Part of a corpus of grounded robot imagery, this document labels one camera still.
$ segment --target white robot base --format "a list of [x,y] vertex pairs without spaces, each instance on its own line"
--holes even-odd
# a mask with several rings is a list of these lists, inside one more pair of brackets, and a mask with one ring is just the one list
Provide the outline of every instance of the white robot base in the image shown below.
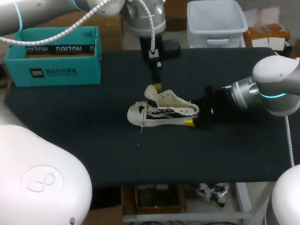
[[0,126],[0,224],[80,225],[92,185],[83,164],[15,125]]

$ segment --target white shoelace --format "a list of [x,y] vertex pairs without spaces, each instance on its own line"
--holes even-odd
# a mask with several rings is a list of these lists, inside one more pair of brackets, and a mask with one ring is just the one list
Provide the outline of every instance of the white shoelace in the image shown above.
[[143,109],[143,112],[142,112],[142,128],[141,128],[141,133],[142,133],[145,121],[147,119],[147,113],[148,113],[148,104],[147,104],[147,102],[143,102],[143,106],[144,106],[144,109]]

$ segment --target shoe tongue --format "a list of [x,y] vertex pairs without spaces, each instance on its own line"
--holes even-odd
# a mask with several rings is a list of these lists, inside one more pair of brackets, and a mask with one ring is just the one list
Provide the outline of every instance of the shoe tongue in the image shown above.
[[145,90],[145,97],[147,98],[148,105],[158,107],[158,91],[153,85],[149,85]]
[[153,85],[149,85],[145,90],[145,97],[149,100],[157,101],[158,91]]

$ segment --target plastic storage bin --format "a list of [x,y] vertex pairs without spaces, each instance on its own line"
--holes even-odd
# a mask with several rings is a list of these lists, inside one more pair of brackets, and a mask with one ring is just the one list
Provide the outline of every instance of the plastic storage bin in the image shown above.
[[248,30],[245,15],[234,0],[191,1],[187,4],[190,48],[239,47]]

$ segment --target white sneaker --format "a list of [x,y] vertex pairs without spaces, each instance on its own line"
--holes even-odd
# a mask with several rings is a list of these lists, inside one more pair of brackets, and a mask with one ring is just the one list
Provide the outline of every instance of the white sneaker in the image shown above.
[[166,90],[160,94],[153,85],[145,91],[147,101],[136,102],[127,113],[128,121],[140,127],[164,124],[185,125],[185,121],[196,117],[199,107]]

